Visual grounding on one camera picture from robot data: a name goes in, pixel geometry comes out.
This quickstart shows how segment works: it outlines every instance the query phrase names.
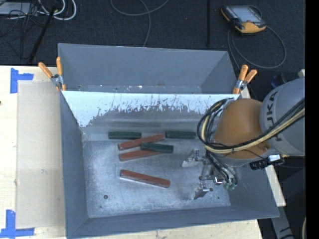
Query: handheld device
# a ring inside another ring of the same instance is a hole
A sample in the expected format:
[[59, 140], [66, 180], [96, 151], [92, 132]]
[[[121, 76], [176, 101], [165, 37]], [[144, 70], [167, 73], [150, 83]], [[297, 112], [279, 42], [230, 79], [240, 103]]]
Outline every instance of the handheld device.
[[266, 23], [252, 6], [225, 5], [221, 13], [242, 34], [254, 34], [266, 28]]

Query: wire bundle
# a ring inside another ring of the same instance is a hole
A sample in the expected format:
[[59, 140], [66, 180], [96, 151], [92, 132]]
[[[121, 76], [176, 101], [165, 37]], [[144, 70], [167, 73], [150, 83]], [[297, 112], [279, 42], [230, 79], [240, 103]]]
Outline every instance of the wire bundle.
[[257, 138], [228, 146], [210, 141], [214, 119], [223, 111], [223, 106], [228, 100], [229, 99], [223, 99], [213, 104], [197, 125], [197, 135], [199, 139], [204, 143], [205, 148], [212, 153], [227, 155], [236, 151], [246, 150], [276, 136], [305, 116], [305, 98], [303, 98]]

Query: rectangular block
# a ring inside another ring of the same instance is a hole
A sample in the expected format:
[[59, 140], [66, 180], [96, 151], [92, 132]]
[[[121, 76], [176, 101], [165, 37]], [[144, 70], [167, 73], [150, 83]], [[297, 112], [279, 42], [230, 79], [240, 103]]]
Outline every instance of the rectangular block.
[[124, 140], [133, 140], [142, 138], [141, 132], [119, 132], [113, 131], [109, 132], [109, 139], [124, 139]]
[[170, 139], [195, 139], [196, 133], [191, 131], [166, 131], [165, 137]]
[[163, 152], [163, 153], [172, 153], [174, 151], [174, 146], [167, 145], [167, 144], [152, 143], [152, 142], [143, 142], [141, 144], [141, 149]]
[[135, 148], [140, 146], [144, 142], [158, 142], [158, 141], [163, 141], [165, 139], [164, 134], [155, 134], [149, 137], [144, 137], [132, 141], [126, 141], [118, 144], [119, 150], [125, 150], [125, 149], [130, 149], [130, 148]]
[[130, 179], [133, 181], [152, 184], [152, 185], [163, 187], [163, 188], [168, 188], [170, 186], [169, 180], [149, 176], [149, 175], [142, 174], [142, 173], [136, 173], [136, 172], [132, 172], [129, 170], [121, 170], [120, 177], [125, 178], [125, 179]]
[[161, 152], [156, 151], [150, 151], [150, 150], [137, 150], [137, 151], [131, 151], [122, 153], [119, 155], [120, 161], [127, 161], [137, 158], [143, 158], [143, 157], [150, 157], [154, 155], [162, 154]]

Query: black cord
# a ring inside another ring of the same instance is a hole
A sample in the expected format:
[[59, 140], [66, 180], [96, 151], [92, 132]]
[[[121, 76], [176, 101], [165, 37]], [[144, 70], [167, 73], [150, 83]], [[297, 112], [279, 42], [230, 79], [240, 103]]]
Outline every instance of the black cord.
[[259, 157], [259, 158], [261, 158], [261, 159], [267, 159], [267, 158], [264, 158], [264, 157], [262, 157], [261, 155], [258, 155], [257, 153], [254, 153], [253, 151], [248, 150], [248, 149], [243, 149], [243, 150], [241, 150], [241, 151], [247, 151], [247, 152], [250, 152], [251, 154], [254, 154], [255, 156], [257, 156], [257, 157]]
[[[280, 119], [278, 119], [271, 127], [268, 128], [268, 130], [266, 130], [265, 132], [263, 132], [260, 136], [258, 136], [257, 138], [255, 139], [252, 139], [250, 141], [246, 141], [246, 142], [243, 142], [243, 143], [240, 143], [240, 144], [235, 144], [235, 145], [232, 145], [232, 146], [227, 146], [227, 145], [223, 145], [221, 146], [220, 144], [216, 144], [216, 143], [212, 143], [212, 142], [208, 142], [208, 139], [202, 139], [201, 137], [201, 133], [200, 133], [200, 127], [201, 127], [201, 124], [202, 122], [206, 119], [207, 116], [209, 116], [212, 112], [215, 112], [217, 111], [217, 109], [220, 109], [220, 107], [222, 107], [223, 104], [225, 104], [225, 102], [227, 101], [227, 99], [223, 99], [219, 102], [216, 102], [215, 104], [213, 104], [209, 109], [208, 111], [206, 112], [206, 114], [200, 119], [198, 125], [197, 125], [197, 135], [198, 135], [198, 138], [205, 144], [205, 145], [208, 145], [208, 146], [211, 146], [211, 147], [214, 147], [215, 149], [220, 149], [220, 150], [223, 150], [223, 149], [234, 149], [234, 148], [237, 148], [237, 147], [242, 147], [244, 145], [247, 145], [247, 144], [250, 144], [252, 142], [255, 142], [257, 140], [259, 140], [260, 138], [266, 136], [268, 133], [270, 133], [273, 129], [275, 129], [283, 120], [285, 120], [286, 118], [288, 118], [289, 116], [291, 116], [291, 118], [298, 112], [300, 111], [302, 108], [305, 107], [305, 98], [301, 99], [297, 104], [295, 104], [292, 108], [290, 108]], [[294, 121], [293, 123], [291, 123], [290, 125], [288, 125], [286, 128], [280, 130], [277, 134], [281, 133], [282, 131], [286, 130], [287, 128], [289, 128], [290, 126], [292, 126], [294, 123], [296, 123], [297, 121], [299, 121], [300, 119], [304, 118], [304, 116], [301, 116], [299, 119], [297, 119], [296, 121]]]

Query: white cable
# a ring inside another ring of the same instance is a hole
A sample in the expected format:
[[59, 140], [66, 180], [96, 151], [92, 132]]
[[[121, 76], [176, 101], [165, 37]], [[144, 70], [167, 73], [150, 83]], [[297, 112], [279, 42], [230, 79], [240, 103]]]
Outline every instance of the white cable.
[[[62, 0], [62, 2], [63, 2], [63, 8], [62, 8], [60, 11], [54, 13], [54, 14], [53, 14], [53, 17], [54, 17], [55, 19], [58, 19], [58, 20], [71, 20], [71, 19], [73, 19], [73, 18], [75, 17], [75, 15], [76, 15], [76, 10], [77, 10], [77, 9], [76, 9], [76, 3], [75, 3], [75, 1], [74, 1], [74, 0], [71, 0], [71, 1], [72, 1], [72, 3], [73, 3], [74, 11], [73, 11], [73, 14], [72, 14], [70, 17], [68, 17], [68, 18], [62, 18], [62, 17], [57, 17], [57, 16], [56, 16], [56, 15], [58, 15], [58, 14], [61, 14], [61, 13], [65, 10], [65, 0]], [[38, 12], [41, 13], [41, 14], [49, 15], [49, 14], [50, 14], [49, 11], [42, 5], [41, 0], [38, 0], [38, 2], [41, 4], [41, 8], [44, 10], [44, 12], [42, 12], [42, 11], [38, 11]]]
[[[49, 15], [50, 12], [43, 6], [41, 0], [38, 0], [38, 2], [39, 2], [39, 4], [41, 5], [41, 8], [44, 10], [44, 12], [38, 11], [38, 13], [45, 14], [45, 15]], [[64, 9], [65, 9], [65, 0], [62, 0], [62, 3], [63, 3], [62, 9], [61, 9], [60, 11], [54, 13], [53, 15], [58, 15], [58, 14], [60, 14], [60, 13], [62, 13], [62, 12], [64, 11]]]
[[73, 14], [70, 17], [68, 17], [68, 18], [59, 18], [57, 16], [54, 16], [55, 19], [58, 19], [58, 20], [71, 20], [71, 19], [73, 19], [75, 17], [75, 15], [76, 15], [76, 3], [75, 3], [74, 0], [71, 0], [71, 1], [73, 3], [73, 7], [74, 7]]

